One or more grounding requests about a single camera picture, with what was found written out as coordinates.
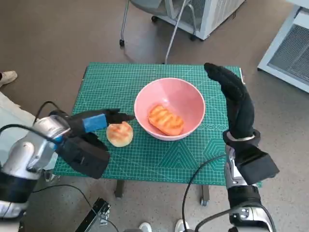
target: grilled bread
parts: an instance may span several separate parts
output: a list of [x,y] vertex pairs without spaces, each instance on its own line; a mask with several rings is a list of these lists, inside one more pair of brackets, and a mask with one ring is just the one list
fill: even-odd
[[126,146],[133,139],[133,129],[127,122],[110,124],[106,129],[106,137],[116,147]]
[[183,119],[162,105],[156,105],[149,112],[148,120],[150,124],[170,136],[180,135],[183,130]]

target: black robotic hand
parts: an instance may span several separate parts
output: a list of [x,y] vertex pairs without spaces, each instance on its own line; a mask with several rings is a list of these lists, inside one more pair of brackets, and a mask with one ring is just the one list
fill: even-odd
[[57,115],[60,122],[70,127],[70,131],[63,135],[63,142],[56,152],[71,168],[96,179],[106,170],[110,153],[107,146],[92,132],[111,123],[122,123],[135,118],[120,113],[120,109],[85,111],[72,116],[55,110],[50,115]]
[[226,97],[228,130],[235,139],[253,136],[254,107],[247,88],[233,72],[210,63],[204,69],[211,80],[219,82]]
[[223,132],[223,140],[235,150],[237,169],[249,185],[274,177],[279,169],[270,155],[257,147],[260,132],[253,129],[254,107],[245,85],[222,66],[205,63],[204,69],[211,80],[219,82],[226,98],[228,130]]

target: pink bowl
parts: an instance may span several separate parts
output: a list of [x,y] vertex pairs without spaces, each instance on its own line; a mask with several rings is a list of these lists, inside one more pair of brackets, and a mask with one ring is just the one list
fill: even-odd
[[[184,120],[180,135],[165,135],[149,123],[148,113],[157,104],[162,104]],[[134,113],[139,124],[154,138],[175,141],[188,136],[201,124],[205,108],[203,96],[192,84],[177,78],[162,78],[149,83],[138,93]]]

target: blue component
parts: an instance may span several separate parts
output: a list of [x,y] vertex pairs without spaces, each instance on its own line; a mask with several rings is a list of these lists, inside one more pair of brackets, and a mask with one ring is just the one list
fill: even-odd
[[[54,140],[55,140],[56,142],[61,143],[62,140],[63,140],[63,138],[62,138],[62,136],[59,136],[59,137],[55,138]],[[55,144],[55,145],[54,145],[54,150],[56,150],[57,148],[58,148],[58,146]]]
[[105,114],[83,119],[85,132],[93,132],[107,127]]

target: person's foot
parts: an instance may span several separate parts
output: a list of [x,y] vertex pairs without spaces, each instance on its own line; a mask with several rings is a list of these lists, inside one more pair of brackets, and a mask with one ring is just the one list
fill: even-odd
[[139,229],[143,232],[152,232],[151,226],[148,222],[144,222],[140,225]]
[[[189,229],[189,225],[188,225],[187,222],[185,222],[185,225],[186,225],[187,229]],[[183,232],[183,231],[184,231],[183,220],[179,219],[176,223],[176,226],[175,226],[175,232]]]
[[2,78],[0,79],[0,87],[11,83],[17,78],[17,73],[15,71],[2,72],[1,74]]

